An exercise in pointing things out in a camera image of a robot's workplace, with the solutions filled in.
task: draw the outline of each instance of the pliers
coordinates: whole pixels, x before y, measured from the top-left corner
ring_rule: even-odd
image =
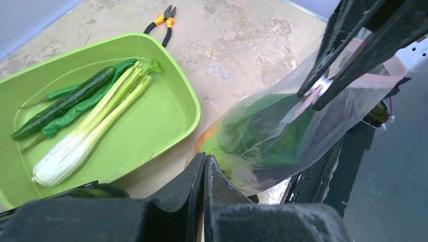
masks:
[[[162,41],[163,47],[167,46],[168,41],[170,41],[170,38],[171,38],[171,35],[173,32],[172,27],[173,27],[173,24],[175,23],[175,20],[173,17],[175,15],[176,7],[174,7],[171,10],[172,7],[173,7],[172,5],[169,5],[167,7],[167,9],[165,10],[164,14],[159,14],[157,16],[157,19],[155,21],[151,22],[144,31],[145,34],[149,34],[152,29],[154,29],[156,26],[160,25],[161,23],[163,23],[166,20],[168,30],[167,30],[167,35],[165,36],[164,40]]]

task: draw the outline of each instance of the fake vegetable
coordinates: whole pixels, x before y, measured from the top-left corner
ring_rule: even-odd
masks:
[[[76,104],[72,107],[64,116],[58,117],[48,123],[45,127],[41,129],[41,133],[36,137],[36,139],[31,142],[27,147],[21,150],[21,152],[26,152],[32,149],[34,146],[42,142],[47,138],[54,137],[61,129],[64,129],[70,126],[74,121],[81,117],[85,112],[95,107],[95,105],[102,99],[102,97],[108,92],[113,83],[122,75],[128,68],[133,66],[136,62],[135,59],[127,60],[125,62],[119,63],[115,66],[115,76],[113,79],[101,89],[100,92],[94,96]],[[150,67],[142,73],[142,76],[148,75],[152,72],[162,72],[162,68],[159,63],[152,59]]]
[[[247,97],[201,135],[196,151],[214,155],[245,195],[257,194],[260,172],[299,165],[314,116],[310,108],[295,119],[288,116],[301,101],[292,94]]]
[[[113,79],[116,81],[123,74],[123,72],[120,73],[120,74],[118,74],[118,69],[123,69],[124,66],[128,66],[127,68],[129,68],[130,66],[132,66],[136,62],[137,62],[137,59],[128,59],[128,60],[126,60],[124,62],[121,62],[121,63],[115,65],[114,68],[115,68],[116,72],[115,72],[115,75],[113,76]],[[37,101],[37,102],[35,102],[33,104],[24,105],[24,106],[20,107],[20,109],[27,108],[27,107],[32,107],[32,106],[35,106],[35,105],[38,105],[38,104],[41,104],[41,103],[44,103],[44,102],[55,100],[55,99],[57,99],[59,97],[65,96],[65,95],[69,94],[70,92],[76,90],[76,88],[78,88],[80,85],[82,85],[82,83],[79,83],[79,84],[76,84],[76,85],[73,85],[73,86],[70,86],[70,87],[65,87],[63,89],[60,89],[60,90],[57,90],[55,92],[49,93],[46,96],[42,97],[41,100],[39,100],[39,101]]]
[[[52,187],[73,173],[86,159],[100,137],[121,113],[143,93],[151,81],[137,62],[113,84],[84,122],[55,145],[33,168],[34,182]],[[120,100],[133,88],[132,92]]]
[[[67,96],[52,104],[45,110],[36,114],[32,119],[26,122],[15,133],[12,134],[14,140],[23,140],[37,132],[57,117],[61,117],[77,103],[89,98],[101,89],[115,73],[113,67],[106,67],[97,74],[89,78],[81,86],[69,93]]]

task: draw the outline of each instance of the green chili pepper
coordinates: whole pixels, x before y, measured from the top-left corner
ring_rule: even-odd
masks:
[[[137,62],[137,59],[128,59],[128,60],[126,60],[126,61],[124,61],[124,62],[121,62],[121,63],[119,63],[119,64],[117,64],[117,65],[115,65],[114,67],[115,67],[115,70],[116,69],[118,69],[121,65],[126,65],[126,64],[129,64],[129,63],[136,63]],[[35,103],[33,103],[33,104],[27,104],[27,105],[24,105],[24,106],[22,106],[22,107],[20,107],[20,108],[26,108],[26,107],[32,107],[32,106],[35,106],[35,105],[38,105],[38,104],[41,104],[41,103],[44,103],[44,102],[47,102],[47,101],[52,101],[52,100],[54,100],[54,99],[57,99],[57,98],[59,98],[59,97],[62,97],[62,96],[65,96],[65,95],[67,95],[67,94],[69,94],[70,92],[72,92],[72,91],[74,91],[76,88],[78,88],[79,86],[81,85],[81,83],[79,83],[79,84],[76,84],[76,85],[73,85],[73,86],[70,86],[70,87],[65,87],[65,88],[63,88],[63,89],[60,89],[60,90],[57,90],[57,91],[55,91],[55,92],[52,92],[52,93],[49,93],[49,94],[47,94],[46,96],[44,96],[44,97],[42,97],[39,101],[37,101],[37,102],[35,102]]]
[[[74,91],[74,89],[76,89],[80,85],[81,85],[81,83],[73,85],[71,87],[66,87],[66,88],[60,89],[58,91],[55,91],[53,93],[50,93],[50,94],[46,95],[45,99],[46,99],[46,101],[49,101],[49,100],[54,100],[56,98],[62,97],[64,95],[67,95],[70,92]]]
[[[31,142],[27,147],[21,150],[21,152],[25,152],[43,140],[47,138],[54,137],[61,129],[64,129],[70,126],[74,121],[80,118],[86,111],[92,109],[97,105],[97,103],[104,97],[104,95],[109,91],[110,87],[116,82],[116,80],[131,66],[133,66],[137,62],[136,59],[129,59],[124,62],[121,62],[114,66],[115,74],[113,78],[105,85],[98,93],[93,95],[92,97],[81,101],[80,103],[74,105],[66,114],[61,117],[58,117],[51,122],[49,122],[46,126],[41,129],[41,133],[36,137],[36,139]]]

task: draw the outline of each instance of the beige floor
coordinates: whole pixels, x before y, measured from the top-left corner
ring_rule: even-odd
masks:
[[[58,54],[127,32],[141,32],[177,6],[168,51],[191,82],[202,107],[193,135],[115,182],[145,198],[179,174],[195,139],[240,98],[273,84],[315,51],[325,23],[280,0],[85,0],[0,63],[0,77]],[[152,35],[162,40],[166,26]]]

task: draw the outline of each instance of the transparent plastic bag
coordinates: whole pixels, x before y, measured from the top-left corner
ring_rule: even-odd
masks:
[[[353,39],[330,66],[337,73],[361,44]],[[276,85],[231,107],[196,143],[216,157],[223,173],[245,195],[258,194],[319,160],[378,104],[406,74],[395,56],[355,80],[321,111],[295,93],[316,53]]]

